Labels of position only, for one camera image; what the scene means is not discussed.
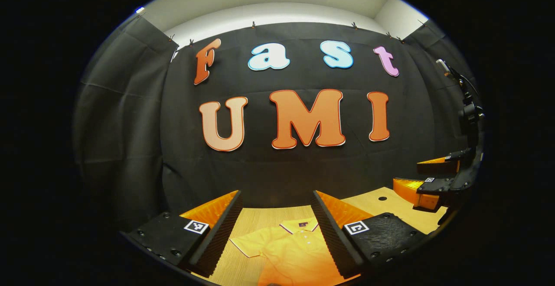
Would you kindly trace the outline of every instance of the pink letter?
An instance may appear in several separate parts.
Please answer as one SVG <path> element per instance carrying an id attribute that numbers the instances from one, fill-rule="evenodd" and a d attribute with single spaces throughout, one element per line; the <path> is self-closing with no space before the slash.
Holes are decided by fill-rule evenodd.
<path id="1" fill-rule="evenodd" d="M 387 53 L 384 47 L 377 47 L 374 49 L 374 53 L 380 56 L 383 69 L 385 69 L 389 75 L 392 75 L 393 77 L 397 77 L 399 75 L 399 69 L 396 69 L 393 65 L 391 65 L 391 59 L 393 59 L 393 55 L 391 55 L 391 53 Z"/>

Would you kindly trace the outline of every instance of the yellow polo shirt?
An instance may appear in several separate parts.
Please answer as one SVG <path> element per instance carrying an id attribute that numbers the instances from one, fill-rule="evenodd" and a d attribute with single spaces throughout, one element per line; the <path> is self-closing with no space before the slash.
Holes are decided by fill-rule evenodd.
<path id="1" fill-rule="evenodd" d="M 283 221 L 230 241 L 249 258 L 267 259 L 258 286 L 334 286 L 357 277 L 339 274 L 314 217 Z"/>

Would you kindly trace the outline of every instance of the black fabric backdrop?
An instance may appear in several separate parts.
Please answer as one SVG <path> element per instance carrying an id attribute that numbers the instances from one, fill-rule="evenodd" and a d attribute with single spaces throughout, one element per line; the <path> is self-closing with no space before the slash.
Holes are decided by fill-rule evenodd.
<path id="1" fill-rule="evenodd" d="M 196 54 L 214 39 L 210 76 L 194 86 Z M 343 41 L 354 59 L 347 69 L 329 68 L 320 44 Z M 280 70 L 252 71 L 251 50 L 264 43 L 280 43 L 290 64 Z M 399 69 L 392 77 L 373 52 L 383 46 Z M 420 47 L 373 31 L 324 23 L 280 23 L 238 29 L 195 42 L 178 51 L 168 69 L 161 104 L 163 188 L 172 211 L 186 211 L 235 189 L 243 192 L 245 207 L 307 205 L 311 191 L 338 198 L 392 186 L 393 177 L 425 178 L 416 163 L 466 148 L 457 110 L 462 96 L 456 83 L 442 75 L 435 58 Z M 307 108 L 321 89 L 343 93 L 340 102 L 342 146 L 275 150 L 277 116 L 271 92 L 296 91 Z M 390 138 L 368 139 L 372 108 L 366 98 L 385 92 Z M 248 98 L 244 107 L 245 139 L 233 152 L 211 149 L 202 136 L 201 104 L 218 101 L 218 131 L 230 135 L 230 114 L 224 103 Z"/>
<path id="2" fill-rule="evenodd" d="M 165 209 L 160 99 L 177 46 L 133 15 L 99 47 L 82 78 L 73 120 L 75 160 L 92 206 L 125 230 Z"/>
<path id="3" fill-rule="evenodd" d="M 476 77 L 474 77 L 464 55 L 462 55 L 459 49 L 452 43 L 451 39 L 433 20 L 429 19 L 403 39 L 403 41 L 405 44 L 426 51 L 426 53 L 434 57 L 434 59 L 444 60 L 446 64 L 468 78 L 474 87 L 479 89 L 479 82 L 476 81 Z M 483 58 L 482 61 L 487 62 L 488 58 Z M 474 100 L 477 104 L 481 104 L 479 97 L 474 97 Z"/>

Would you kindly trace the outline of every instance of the black curtain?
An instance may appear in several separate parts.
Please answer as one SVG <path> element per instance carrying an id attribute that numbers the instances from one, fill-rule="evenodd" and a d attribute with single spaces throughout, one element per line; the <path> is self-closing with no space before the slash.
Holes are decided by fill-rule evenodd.
<path id="1" fill-rule="evenodd" d="M 165 209 L 160 102 L 177 46 L 132 15 L 99 47 L 81 80 L 73 120 L 75 160 L 98 220 L 124 231 Z"/>
<path id="2" fill-rule="evenodd" d="M 474 87 L 478 89 L 479 84 L 464 55 L 453 44 L 448 35 L 446 35 L 431 19 L 418 27 L 418 29 L 413 31 L 403 41 L 408 45 L 426 51 L 434 60 L 444 60 L 446 64 L 468 78 Z"/>

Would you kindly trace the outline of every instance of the light blue letter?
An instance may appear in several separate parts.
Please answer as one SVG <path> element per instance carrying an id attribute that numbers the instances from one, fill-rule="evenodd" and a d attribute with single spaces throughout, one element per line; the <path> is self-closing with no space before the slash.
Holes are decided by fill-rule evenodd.
<path id="1" fill-rule="evenodd" d="M 351 48 L 344 42 L 324 41 L 320 49 L 327 54 L 323 61 L 331 68 L 349 68 L 353 65 L 353 57 L 349 54 Z"/>
<path id="2" fill-rule="evenodd" d="M 252 49 L 253 57 L 248 61 L 248 68 L 253 71 L 263 71 L 264 69 L 284 69 L 290 63 L 285 57 L 285 47 L 279 43 L 266 43 Z"/>

